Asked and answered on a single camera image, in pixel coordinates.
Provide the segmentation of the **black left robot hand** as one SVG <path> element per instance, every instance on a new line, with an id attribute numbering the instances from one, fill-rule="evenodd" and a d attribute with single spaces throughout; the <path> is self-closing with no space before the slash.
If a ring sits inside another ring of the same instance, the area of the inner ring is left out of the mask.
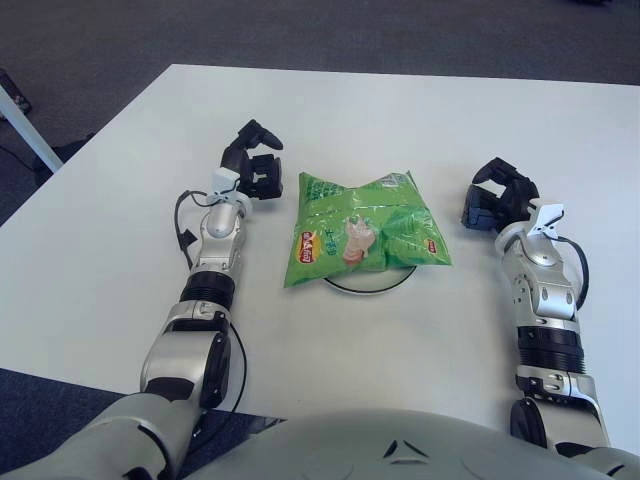
<path id="1" fill-rule="evenodd" d="M 259 200 L 280 198 L 283 191 L 281 159 L 273 154 L 250 157 L 248 151 L 259 145 L 276 151 L 283 149 L 276 135 L 251 119 L 224 150 L 220 166 L 237 175 L 232 181 L 235 191 Z"/>

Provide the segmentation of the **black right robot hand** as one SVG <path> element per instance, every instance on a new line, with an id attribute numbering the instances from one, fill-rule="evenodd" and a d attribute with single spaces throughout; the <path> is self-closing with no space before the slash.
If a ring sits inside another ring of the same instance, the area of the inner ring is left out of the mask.
<path id="1" fill-rule="evenodd" d="M 481 187 L 487 181 L 503 186 L 504 191 L 497 195 Z M 533 181 L 513 165 L 495 157 L 474 175 L 467 189 L 461 222 L 468 229 L 500 233 L 512 223 L 528 221 L 528 208 L 538 197 Z"/>

